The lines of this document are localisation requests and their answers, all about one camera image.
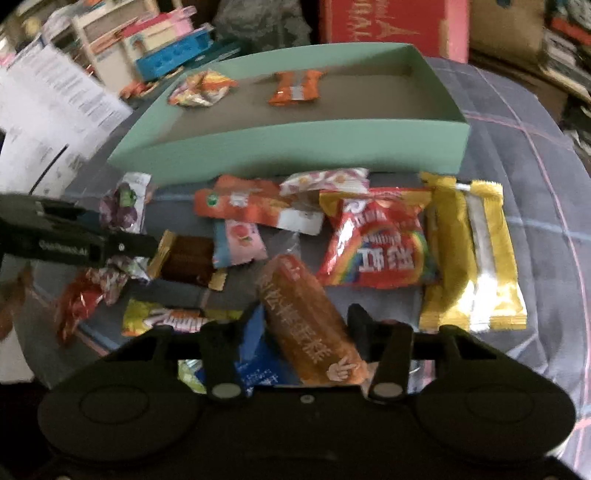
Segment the screw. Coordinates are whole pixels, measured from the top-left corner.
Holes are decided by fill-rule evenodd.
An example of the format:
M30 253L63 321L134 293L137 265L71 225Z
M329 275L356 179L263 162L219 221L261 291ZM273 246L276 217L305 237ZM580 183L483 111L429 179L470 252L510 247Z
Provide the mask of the screw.
M300 401L306 405L314 403L315 400L316 400L316 398L314 397L314 395L302 395L300 397Z

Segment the green cardboard box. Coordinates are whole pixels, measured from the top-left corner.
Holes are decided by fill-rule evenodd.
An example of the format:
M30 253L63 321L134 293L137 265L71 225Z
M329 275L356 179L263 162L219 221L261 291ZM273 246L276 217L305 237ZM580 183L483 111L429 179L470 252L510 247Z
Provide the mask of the green cardboard box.
M469 125L412 45L286 48L225 60L214 68L239 86L213 107L182 108L167 103L175 83L109 161L126 171L150 173L160 186L222 173L268 177L367 167L456 174L460 168ZM304 69L326 72L319 100L267 103L277 88L274 72Z

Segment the foil wrapped candy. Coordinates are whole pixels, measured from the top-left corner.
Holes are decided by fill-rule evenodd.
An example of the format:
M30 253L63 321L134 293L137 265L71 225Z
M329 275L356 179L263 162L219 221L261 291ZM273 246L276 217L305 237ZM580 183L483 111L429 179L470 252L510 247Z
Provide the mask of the foil wrapped candy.
M433 189L426 210L427 242L441 282L425 290L422 330L456 325L464 330L523 329L527 310L497 183L424 173Z

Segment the snack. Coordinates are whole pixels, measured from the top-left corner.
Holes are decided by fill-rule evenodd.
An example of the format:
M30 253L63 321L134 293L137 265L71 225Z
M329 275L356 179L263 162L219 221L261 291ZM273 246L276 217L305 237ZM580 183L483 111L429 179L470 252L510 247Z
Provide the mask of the snack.
M407 189L399 187L387 187L369 189L367 193L349 193L349 192L320 192L319 204L322 211L329 218L330 224L336 229L340 224L340 214L343 212L343 202L345 199L368 198L374 193L388 192L407 203L408 205L425 205L426 197L424 189Z
M428 190L378 188L342 200L340 225L317 278L322 285L397 288L436 279L418 215Z
M128 276L113 267L89 268L70 283L57 301L57 340L67 345L80 322L87 320L103 300L113 305Z
M114 192L105 195L99 203L99 219L103 228L141 233L144 227L145 204L151 175L129 172L123 175ZM146 272L147 258L129 258L117 255L109 263L134 280L150 281Z
M127 274L113 267L89 268L86 271L86 277L100 287L103 300L108 306L114 305L119 300L121 291L129 280Z
M178 332L198 332L212 320L238 320L242 312L234 310L172 309L159 303L130 299L123 316L123 335L138 336L155 325L170 325Z
M265 309L259 305L247 321L242 343L239 347L239 361L235 362L236 370L250 395L256 385L297 385L299 379L281 356L277 346L264 335ZM205 383L204 370L198 370L196 377Z
M94 283L86 272L66 287L57 301L56 337L59 344L67 345L71 341L78 323L88 319L102 299L100 285Z
M190 75L168 97L170 105L212 106L224 98L238 83L218 72L207 70Z
M503 213L500 184L422 174L433 188L427 239L441 283L427 286L420 327L453 324L464 330L521 329L527 311Z
M212 239L166 231L148 266L148 273L151 278L207 287L214 274L212 255Z
M281 183L280 195L286 196L315 190L367 193L369 188L368 174L367 168L340 168L338 170L296 173Z
M201 360L179 360L178 379L187 385L194 393L205 395L205 386L197 379L197 372L203 366Z
M231 267L267 258L267 249L255 223L216 220L215 245L215 268Z
M270 180L243 180L231 175L218 178L213 189L195 193L195 213L238 222L260 223L292 232L318 235L324 214L296 208L295 197L280 196Z
M269 100L270 105L284 106L292 103L310 102L320 98L318 80L324 75L319 70L296 70L276 72L279 81L275 95Z
M151 176L130 172L123 175L113 193L99 203L100 223L104 228L141 233L144 225L144 206Z
M366 363L348 337L345 322L298 258L273 258L264 267L258 287L269 330L303 384L365 380Z

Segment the gray fabric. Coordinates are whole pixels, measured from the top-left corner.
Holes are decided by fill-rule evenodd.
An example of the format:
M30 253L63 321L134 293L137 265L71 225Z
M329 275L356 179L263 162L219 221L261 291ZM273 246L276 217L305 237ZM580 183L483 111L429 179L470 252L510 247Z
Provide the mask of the gray fabric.
M218 40L243 40L253 52L310 44L297 0L222 0L213 24Z
M579 422L561 459L581 474L591 476L591 319L586 290L586 283L591 285L591 209L586 202L591 180L570 141L534 95L510 80L471 66L441 59L431 59L430 63L472 126L459 177L497 181L505 189L505 213L529 313L526 330L489 332L480 337L569 392ZM96 207L98 197L113 188L121 174L106 165L105 158L139 114L119 128L109 144L83 167L67 191L69 198ZM376 186L418 182L416 176L394 174L373 174L371 180ZM179 185L158 191L147 209L148 232L160 235L169 228L178 233L211 236L211 220L200 219L192 211L192 193L200 186ZM274 231L264 228L262 233L268 240ZM303 257L312 268L319 265L329 236L326 227L318 237L302 237ZM37 267L39 287L48 298L59 293L65 277L71 274L66 267ZM248 268L233 271L226 291L213 294L208 305L243 307L252 295L251 278ZM191 286L156 281L149 287L134 286L130 294L139 299L195 306L202 292ZM417 288L374 291L332 287L328 294L342 313L349 304L358 302L376 320L395 318L417 324L421 307L421 291ZM124 309L125 300L109 310L101 307L82 326L83 331L106 348L116 347L125 341L120 333ZM29 334L28 341L23 342L25 354L33 370L46 373L48 382L54 384L68 368L74 368L70 352L47 346L53 339ZM76 367L87 359L88 355ZM60 367L56 372L54 364ZM421 378L427 379L430 367L423 365L417 372L419 383Z

